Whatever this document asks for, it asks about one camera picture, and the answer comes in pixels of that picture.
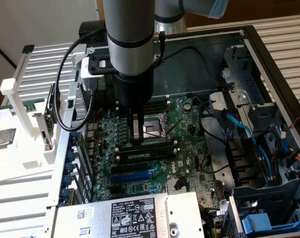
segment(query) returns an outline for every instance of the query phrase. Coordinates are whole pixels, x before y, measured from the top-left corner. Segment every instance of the power supply label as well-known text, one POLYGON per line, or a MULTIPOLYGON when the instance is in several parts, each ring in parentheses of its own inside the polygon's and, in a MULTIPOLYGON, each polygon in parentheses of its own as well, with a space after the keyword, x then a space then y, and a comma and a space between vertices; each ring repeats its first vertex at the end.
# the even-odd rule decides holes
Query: power supply label
POLYGON ((111 205, 111 238, 156 238, 154 198, 111 205))

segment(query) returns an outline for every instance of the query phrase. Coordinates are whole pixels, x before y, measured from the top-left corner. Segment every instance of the robotic arm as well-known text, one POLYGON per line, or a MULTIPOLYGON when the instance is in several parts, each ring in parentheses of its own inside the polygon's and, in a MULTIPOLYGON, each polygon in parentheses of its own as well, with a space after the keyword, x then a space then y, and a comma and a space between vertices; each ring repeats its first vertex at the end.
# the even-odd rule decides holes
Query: robotic arm
POLYGON ((110 61, 118 101, 128 110, 131 142, 143 141, 143 104, 153 92, 154 26, 174 24, 184 10, 222 16, 228 0, 104 0, 110 61))

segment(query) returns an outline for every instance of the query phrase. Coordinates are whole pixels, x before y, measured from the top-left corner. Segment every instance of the green circuit board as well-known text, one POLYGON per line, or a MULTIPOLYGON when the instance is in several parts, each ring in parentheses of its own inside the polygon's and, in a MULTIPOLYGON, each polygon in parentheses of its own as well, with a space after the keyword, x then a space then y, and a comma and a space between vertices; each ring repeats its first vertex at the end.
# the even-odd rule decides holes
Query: green circuit board
MULTIPOLYGON (((111 168, 118 166, 115 156, 115 148, 133 147, 129 143, 129 128, 125 118, 119 118, 115 114, 115 110, 108 110, 103 113, 102 117, 94 119, 90 128, 100 127, 98 137, 101 141, 107 143, 106 149, 99 153, 98 148, 94 148, 92 164, 95 170, 95 181, 93 187, 93 202, 106 201, 125 196, 138 196, 150 193, 166 192, 167 182, 180 176, 185 176, 190 191, 195 191, 199 202, 205 207, 216 207, 218 200, 215 196, 211 196, 211 189, 214 188, 213 175, 201 172, 197 167, 197 163, 201 164, 202 160, 208 154, 207 143, 204 136, 199 135, 199 119, 198 106, 192 106, 190 111, 184 110, 184 104, 192 105, 192 99, 186 97, 171 98, 173 102, 178 99, 167 111, 166 126, 167 129, 172 127, 180 118, 178 123, 171 132, 169 138, 177 141, 177 152, 175 158, 157 160, 148 162, 149 168, 155 170, 152 178, 148 180, 123 182, 120 184, 112 184, 111 168), (191 133, 188 125, 195 126, 196 130, 191 133), (120 194, 111 193, 111 186, 120 186, 122 191, 120 194)), ((145 116, 145 121, 158 120, 158 115, 145 116)), ((144 143, 164 142, 162 138, 148 138, 144 143)))

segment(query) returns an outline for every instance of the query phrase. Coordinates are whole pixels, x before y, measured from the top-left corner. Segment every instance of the motherboard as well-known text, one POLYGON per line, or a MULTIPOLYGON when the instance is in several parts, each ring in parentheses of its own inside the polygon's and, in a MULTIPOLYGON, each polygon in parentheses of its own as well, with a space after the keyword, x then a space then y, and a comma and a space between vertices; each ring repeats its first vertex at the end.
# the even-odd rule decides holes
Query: motherboard
POLYGON ((209 152, 199 130, 199 105, 184 96, 153 102, 148 109, 141 145, 130 144, 119 107, 92 115, 86 141, 95 171, 93 202, 195 191, 203 207, 218 206, 214 177, 201 171, 209 152))

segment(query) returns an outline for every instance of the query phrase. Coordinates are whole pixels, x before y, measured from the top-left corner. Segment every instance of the white wall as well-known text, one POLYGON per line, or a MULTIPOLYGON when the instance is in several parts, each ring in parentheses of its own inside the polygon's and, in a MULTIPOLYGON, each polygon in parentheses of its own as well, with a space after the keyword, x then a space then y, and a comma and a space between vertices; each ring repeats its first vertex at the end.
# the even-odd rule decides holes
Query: white wall
MULTIPOLYGON (((25 45, 72 42, 83 21, 97 20, 96 0, 0 0, 0 48, 18 64, 25 45)), ((0 81, 12 75, 0 60, 0 81)))

